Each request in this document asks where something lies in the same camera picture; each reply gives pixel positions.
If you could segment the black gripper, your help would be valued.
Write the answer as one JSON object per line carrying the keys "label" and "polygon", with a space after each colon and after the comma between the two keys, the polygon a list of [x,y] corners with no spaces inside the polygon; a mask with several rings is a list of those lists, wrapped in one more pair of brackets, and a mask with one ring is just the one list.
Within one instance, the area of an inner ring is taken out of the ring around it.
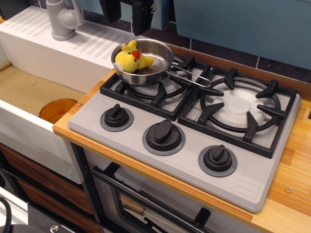
{"label": "black gripper", "polygon": [[[150,29],[156,5],[153,0],[121,0],[132,7],[133,33],[139,36]],[[119,0],[100,0],[105,20],[111,24],[121,18]]]}

